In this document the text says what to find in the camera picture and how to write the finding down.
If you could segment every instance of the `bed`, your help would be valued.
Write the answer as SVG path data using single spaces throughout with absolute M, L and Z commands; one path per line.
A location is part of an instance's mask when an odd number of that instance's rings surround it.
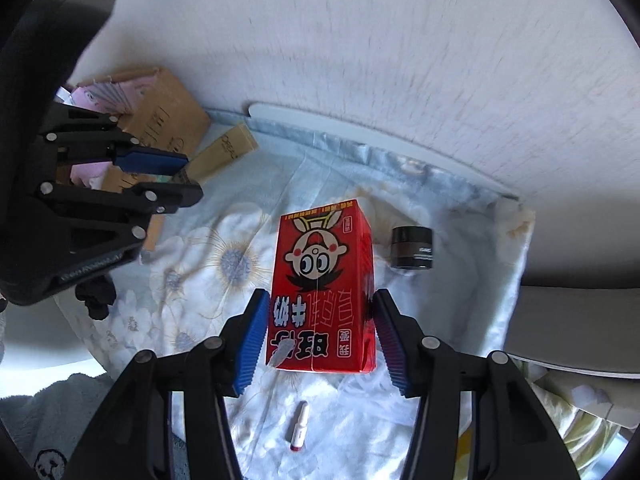
M 456 350 L 501 348 L 524 270 L 533 212 L 517 200 L 406 156 L 329 134 L 210 110 L 201 148 L 244 121 L 260 149 L 204 185 L 204 198 L 166 218 L 156 250 L 112 273 L 118 299 L 91 320 L 67 291 L 57 298 L 78 337 L 114 378 L 140 349 L 190 350 L 243 311 L 254 288 L 270 289 L 281 215 L 357 199 L 372 228 L 376 288 Z M 434 268 L 389 266 L 391 229 L 434 229 Z M 300 402 L 311 406 L 304 449 L 287 437 Z M 227 399 L 239 464 L 249 479 L 399 478 L 417 399 L 399 395 L 378 348 L 367 375 L 309 374 L 258 361 L 252 385 Z M 461 402 L 460 433 L 470 421 Z M 182 399 L 174 432 L 184 437 Z

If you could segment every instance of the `cartoon boy face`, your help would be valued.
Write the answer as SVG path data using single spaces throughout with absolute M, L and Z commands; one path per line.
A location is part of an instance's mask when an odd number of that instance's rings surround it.
M 293 250 L 284 259 L 291 263 L 295 276 L 288 276 L 291 283 L 301 291 L 324 290 L 325 285 L 335 280 L 341 270 L 334 270 L 338 259 L 347 252 L 338 238 L 329 231 L 340 218 L 341 211 L 332 211 L 322 218 L 296 218 L 293 222 L 302 232 Z

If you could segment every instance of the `floral bedsheet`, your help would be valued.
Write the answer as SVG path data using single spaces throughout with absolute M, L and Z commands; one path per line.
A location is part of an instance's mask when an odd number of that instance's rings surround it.
M 426 333 L 478 355 L 501 348 L 515 304 L 534 216 L 521 204 L 402 156 L 237 114 L 211 112 L 207 146 L 239 121 L 260 149 L 204 186 L 201 202 L 164 224 L 138 263 L 112 273 L 118 299 L 92 321 L 67 291 L 60 309 L 114 378 L 140 349 L 159 356 L 217 335 L 254 288 L 270 289 L 279 217 L 356 198 L 372 227 L 376 287 L 389 288 Z M 434 268 L 388 264 L 391 229 L 434 229 Z M 227 411 L 250 479 L 399 478 L 417 403 L 392 387 L 382 353 L 367 375 L 286 372 L 264 365 Z M 174 395 L 174 432 L 184 437 Z M 305 448 L 289 450 L 296 410 L 309 402 Z M 462 403 L 462 422 L 470 405 Z

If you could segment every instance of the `red milk carton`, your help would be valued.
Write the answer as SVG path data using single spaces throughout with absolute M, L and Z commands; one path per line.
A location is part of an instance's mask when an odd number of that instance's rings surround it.
M 271 290 L 267 362 L 284 339 L 293 350 L 277 367 L 307 372 L 370 372 L 376 337 L 371 229 L 358 202 L 280 218 Z

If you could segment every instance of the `white wall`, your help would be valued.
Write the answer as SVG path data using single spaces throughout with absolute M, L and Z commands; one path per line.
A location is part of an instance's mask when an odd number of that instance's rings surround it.
M 136 64 L 212 107 L 355 121 L 517 188 L 532 278 L 640 271 L 640 52 L 608 0 L 118 0 L 76 77 Z
M 53 368 L 92 358 L 53 298 L 28 308 L 10 304 L 4 316 L 2 373 Z
M 551 368 L 640 379 L 640 288 L 521 286 L 504 351 Z

